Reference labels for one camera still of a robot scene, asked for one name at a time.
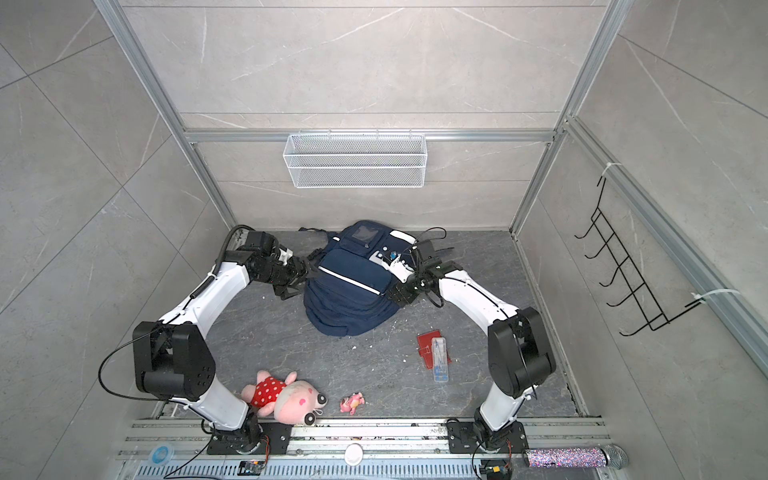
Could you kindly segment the navy blue student backpack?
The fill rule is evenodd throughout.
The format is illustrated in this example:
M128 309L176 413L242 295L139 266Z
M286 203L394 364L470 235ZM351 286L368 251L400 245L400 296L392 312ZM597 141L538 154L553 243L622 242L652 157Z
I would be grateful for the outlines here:
M340 232L329 232L327 244L308 257L311 273L303 304L310 323L332 337L366 333L402 308L386 297L400 282L389 272L401 257L414 273L434 271L441 278L459 266L445 262L430 240L371 220L360 220Z

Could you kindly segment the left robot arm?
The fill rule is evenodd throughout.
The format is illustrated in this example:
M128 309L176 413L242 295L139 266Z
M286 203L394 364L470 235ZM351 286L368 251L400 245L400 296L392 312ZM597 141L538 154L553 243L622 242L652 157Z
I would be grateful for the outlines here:
M133 353L138 401L184 406L220 435L257 439L253 408L217 378L206 337L227 305L252 283L267 284L287 299L300 292L310 273L306 259L275 236L246 225L226 235L202 282L156 321L136 326L127 347Z

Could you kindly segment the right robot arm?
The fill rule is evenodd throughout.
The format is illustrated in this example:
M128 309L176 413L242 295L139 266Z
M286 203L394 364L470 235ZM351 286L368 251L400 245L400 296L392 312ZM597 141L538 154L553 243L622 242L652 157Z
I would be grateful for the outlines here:
M450 303L480 327L487 337L488 370L493 381L474 415L478 445L498 450L515 438L514 424L525 402L538 396L538 388L555 372L557 363L541 314L533 307L520 309L477 283L453 261L444 261L430 240L395 230L405 242L397 253L380 254L383 267L397 282L387 297L400 306L421 294L440 308Z

